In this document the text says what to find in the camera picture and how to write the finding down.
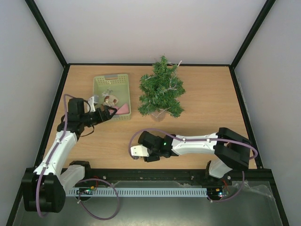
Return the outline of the green plastic basket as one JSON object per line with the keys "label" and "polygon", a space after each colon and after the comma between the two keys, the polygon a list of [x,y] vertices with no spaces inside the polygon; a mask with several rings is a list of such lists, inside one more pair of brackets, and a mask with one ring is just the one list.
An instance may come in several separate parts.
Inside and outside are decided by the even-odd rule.
{"label": "green plastic basket", "polygon": [[99,75],[94,77],[93,95],[99,96],[99,103],[95,108],[104,106],[104,97],[102,93],[109,87],[113,90],[110,95],[114,95],[118,98],[119,102],[114,106],[114,108],[121,107],[123,104],[127,103],[129,105],[130,113],[123,115],[114,115],[113,121],[124,121],[131,119],[131,101],[130,101],[130,91],[129,91],[129,78],[126,73],[122,74],[107,74]]}

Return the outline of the small green christmas tree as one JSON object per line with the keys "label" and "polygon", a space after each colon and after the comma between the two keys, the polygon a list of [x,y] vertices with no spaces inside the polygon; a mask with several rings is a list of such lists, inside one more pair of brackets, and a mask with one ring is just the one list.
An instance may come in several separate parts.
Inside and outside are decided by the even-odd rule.
{"label": "small green christmas tree", "polygon": [[184,111],[179,98],[186,93],[183,81],[177,75],[180,63],[173,64],[162,55],[152,65],[152,73],[140,78],[138,112],[142,116],[157,112],[159,115],[168,113],[178,118]]}

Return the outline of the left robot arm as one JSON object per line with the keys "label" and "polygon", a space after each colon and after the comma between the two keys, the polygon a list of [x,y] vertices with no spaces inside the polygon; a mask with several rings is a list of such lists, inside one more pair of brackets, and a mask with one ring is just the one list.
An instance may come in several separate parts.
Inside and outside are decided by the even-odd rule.
{"label": "left robot arm", "polygon": [[93,98],[70,97],[64,100],[64,115],[57,126],[55,140],[36,169],[27,169],[22,181],[24,208],[44,213],[62,210],[66,194],[85,177],[88,162],[73,163],[65,172],[64,163],[85,128],[109,121],[117,112],[110,106],[95,108]]}

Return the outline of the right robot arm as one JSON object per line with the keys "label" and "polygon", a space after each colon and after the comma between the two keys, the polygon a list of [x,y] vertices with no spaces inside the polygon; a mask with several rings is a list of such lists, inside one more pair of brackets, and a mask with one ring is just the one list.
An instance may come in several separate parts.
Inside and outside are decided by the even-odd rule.
{"label": "right robot arm", "polygon": [[229,128],[219,128],[218,132],[203,136],[164,134],[164,137],[160,137],[143,130],[138,138],[138,145],[129,148],[131,157],[153,162],[162,157],[186,154],[214,155],[216,159],[209,161],[208,171],[205,173],[206,181],[214,185],[232,170],[248,170],[250,152],[253,152],[253,157],[258,154],[246,137]]}

